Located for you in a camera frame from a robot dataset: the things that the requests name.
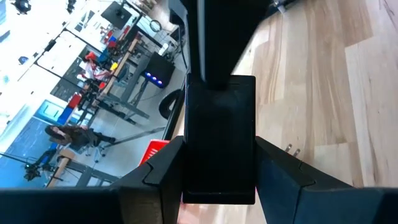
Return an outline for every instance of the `red box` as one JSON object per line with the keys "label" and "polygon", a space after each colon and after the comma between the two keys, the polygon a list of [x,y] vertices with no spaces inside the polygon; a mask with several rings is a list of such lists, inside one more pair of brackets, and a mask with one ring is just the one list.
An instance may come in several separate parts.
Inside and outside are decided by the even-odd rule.
{"label": "red box", "polygon": [[75,108],[75,107],[77,107],[77,104],[79,104],[79,102],[80,102],[80,100],[81,100],[81,96],[79,95],[79,94],[74,94],[73,96],[72,96],[72,98],[70,99],[70,101],[69,101],[69,103],[68,103],[68,106],[70,107],[70,108]]}
{"label": "red box", "polygon": [[142,157],[141,162],[139,165],[145,163],[148,159],[150,159],[156,152],[159,152],[165,145],[167,145],[170,141],[166,140],[151,140],[148,148],[144,154],[144,157]]}

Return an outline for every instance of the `wall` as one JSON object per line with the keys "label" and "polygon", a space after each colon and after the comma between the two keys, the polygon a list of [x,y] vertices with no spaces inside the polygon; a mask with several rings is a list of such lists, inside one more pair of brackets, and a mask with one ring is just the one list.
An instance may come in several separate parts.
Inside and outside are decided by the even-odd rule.
{"label": "wall", "polygon": [[7,125],[6,130],[0,136],[0,152],[5,152],[12,144],[24,126],[29,122],[37,109],[51,92],[52,88],[58,83],[59,78],[46,72],[42,68],[33,65],[28,72],[15,83],[14,93],[6,92],[1,99],[9,100],[8,104],[2,106],[10,108],[13,102],[23,102],[24,107],[18,112],[14,119]]}
{"label": "wall", "polygon": [[[51,145],[49,136],[44,132],[46,125],[48,124],[43,121],[31,118],[6,153],[11,156],[39,158]],[[29,162],[35,162],[35,159],[29,159]],[[0,187],[44,186],[46,181],[44,176],[28,182],[24,179],[24,174],[23,163],[4,156],[0,157]]]}

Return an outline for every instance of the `red object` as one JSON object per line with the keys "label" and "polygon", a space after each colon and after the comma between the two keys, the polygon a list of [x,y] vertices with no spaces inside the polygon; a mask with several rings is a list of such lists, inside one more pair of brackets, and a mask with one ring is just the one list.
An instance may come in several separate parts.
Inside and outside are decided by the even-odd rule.
{"label": "red object", "polygon": [[148,148],[144,154],[144,157],[141,159],[140,165],[145,163],[148,159],[150,159],[156,152],[159,152],[165,145],[167,145],[170,141],[166,140],[150,140]]}
{"label": "red object", "polygon": [[70,108],[75,108],[75,107],[77,107],[77,104],[79,104],[80,100],[81,100],[81,96],[80,96],[79,94],[76,94],[76,93],[75,93],[75,94],[72,96],[72,99],[70,99],[70,101],[69,101],[69,103],[68,103],[68,107],[70,107]]}
{"label": "red object", "polygon": [[115,41],[109,41],[108,47],[115,47],[115,46],[116,46],[116,42]]}
{"label": "red object", "polygon": [[126,26],[122,35],[120,35],[119,40],[123,39],[126,36],[126,34],[129,32],[129,30],[130,30],[130,26]]}
{"label": "red object", "polygon": [[94,54],[94,52],[90,52],[90,53],[88,53],[88,55],[86,55],[86,59],[92,59],[92,60],[95,60],[95,54]]}
{"label": "red object", "polygon": [[110,30],[107,34],[106,37],[104,38],[104,43],[108,43],[108,40],[112,37],[113,35],[113,30]]}
{"label": "red object", "polygon": [[99,88],[100,88],[100,89],[103,89],[103,88],[105,87],[105,85],[106,85],[105,82],[101,82],[101,83],[99,84]]}

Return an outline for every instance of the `black pole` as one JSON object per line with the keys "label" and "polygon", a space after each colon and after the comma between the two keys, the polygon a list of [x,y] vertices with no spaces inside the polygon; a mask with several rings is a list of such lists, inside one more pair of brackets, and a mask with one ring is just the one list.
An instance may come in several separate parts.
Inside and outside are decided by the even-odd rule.
{"label": "black pole", "polygon": [[[36,64],[36,65],[37,65],[37,61],[43,56],[43,54],[44,54],[45,52],[48,52],[49,50],[51,50],[51,48],[55,45],[54,40],[56,40],[58,37],[61,36],[62,32],[65,30],[65,28],[66,28],[68,25],[69,25],[69,22],[63,22],[63,23],[62,23],[62,26],[63,26],[62,31],[61,31],[59,34],[57,34],[57,36],[55,36],[54,38],[52,38],[52,39],[50,40],[50,42],[49,42],[49,44],[46,46],[45,50],[44,50],[42,53],[40,53],[40,55],[39,55],[37,58],[34,59],[35,61],[34,61],[33,64]],[[27,71],[28,71],[31,67],[32,67],[32,66],[30,66],[30,67],[24,72],[24,74],[22,74],[21,77],[19,77],[18,81],[21,80],[21,78],[27,73]]]}
{"label": "black pole", "polygon": [[57,173],[59,167],[56,167],[54,170],[54,173],[51,175],[50,180],[47,182],[47,185],[45,186],[46,188],[49,186],[49,184],[51,183],[52,179],[55,179],[55,173]]}
{"label": "black pole", "polygon": [[89,42],[85,41],[84,39],[82,39],[81,37],[79,37],[78,35],[74,34],[72,31],[68,30],[68,28],[64,28],[63,31],[68,31],[69,33],[71,33],[72,35],[74,35],[77,39],[81,40],[83,43],[85,43],[86,45],[90,46],[92,49],[96,50],[97,52],[99,52],[99,54],[102,53],[102,50],[97,49],[96,47],[92,46]]}
{"label": "black pole", "polygon": [[160,44],[157,40],[155,40],[153,37],[151,37],[147,32],[145,32],[143,29],[141,29],[140,27],[138,27],[138,31],[142,34],[144,34],[144,36],[146,36],[150,41],[152,41],[154,44],[158,45],[159,47],[162,47],[163,45]]}
{"label": "black pole", "polygon": [[4,156],[4,157],[7,157],[9,159],[14,159],[15,161],[18,161],[18,162],[21,162],[21,163],[24,163],[24,164],[27,164],[27,165],[31,165],[30,163],[28,163],[26,161],[23,161],[22,159],[17,159],[15,157],[9,156],[9,155],[7,155],[5,153],[2,153],[2,152],[0,152],[0,156]]}
{"label": "black pole", "polygon": [[39,66],[40,68],[43,68],[44,70],[46,70],[47,72],[51,73],[52,75],[55,75],[56,77],[58,77],[58,78],[60,78],[60,79],[62,79],[62,80],[65,80],[65,81],[67,81],[68,83],[71,83],[72,85],[74,85],[74,86],[78,87],[79,89],[81,89],[80,86],[74,84],[74,83],[71,82],[70,80],[67,80],[66,78],[63,78],[62,76],[60,76],[60,75],[58,75],[58,74],[56,74],[56,73],[54,73],[54,72],[52,72],[52,71],[50,71],[50,70],[44,68],[43,66],[39,65],[39,64],[37,63],[37,61],[36,61],[34,64],[37,65],[37,66]]}

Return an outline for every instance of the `white wall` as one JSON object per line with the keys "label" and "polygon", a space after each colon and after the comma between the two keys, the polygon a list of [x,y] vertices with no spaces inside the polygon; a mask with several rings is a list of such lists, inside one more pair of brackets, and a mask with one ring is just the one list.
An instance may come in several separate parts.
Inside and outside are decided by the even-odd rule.
{"label": "white wall", "polygon": [[15,108],[18,104],[22,104],[23,108],[1,134],[0,152],[8,149],[59,80],[55,75],[33,65],[19,82],[13,83],[14,92],[8,91],[7,95],[2,96],[2,106],[5,108]]}
{"label": "white wall", "polygon": [[[11,80],[18,80],[37,58],[34,53],[40,55],[49,41],[62,31],[62,22],[75,17],[86,1],[77,0],[75,11],[69,14],[67,0],[31,0],[32,10],[27,15],[18,15],[11,2],[7,2],[7,23],[11,34],[0,44],[0,52],[6,52],[0,54],[0,73],[9,75]],[[20,56],[28,57],[29,61],[20,65]]]}

